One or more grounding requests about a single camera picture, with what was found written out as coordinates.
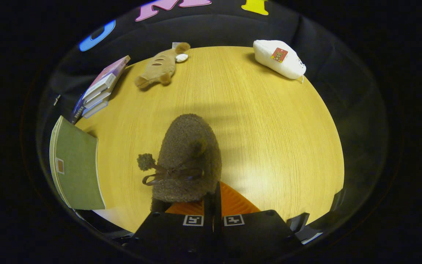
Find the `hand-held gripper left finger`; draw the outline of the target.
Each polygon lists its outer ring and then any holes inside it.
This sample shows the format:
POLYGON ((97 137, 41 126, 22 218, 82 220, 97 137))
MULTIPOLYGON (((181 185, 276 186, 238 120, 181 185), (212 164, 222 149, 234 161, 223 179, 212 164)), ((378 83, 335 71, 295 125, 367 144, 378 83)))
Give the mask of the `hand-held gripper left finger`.
POLYGON ((203 214, 153 210, 132 237, 132 252, 148 264, 199 264, 213 240, 213 194, 203 199, 203 214))

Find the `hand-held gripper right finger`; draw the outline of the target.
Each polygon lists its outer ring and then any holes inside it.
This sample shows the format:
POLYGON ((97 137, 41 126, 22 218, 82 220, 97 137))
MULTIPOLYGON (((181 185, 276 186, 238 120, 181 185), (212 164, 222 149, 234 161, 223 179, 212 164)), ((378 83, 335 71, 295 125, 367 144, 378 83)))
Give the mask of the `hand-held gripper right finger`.
POLYGON ((275 210, 258 209, 223 182, 218 187, 224 264, 276 264, 293 254, 296 237, 275 210))

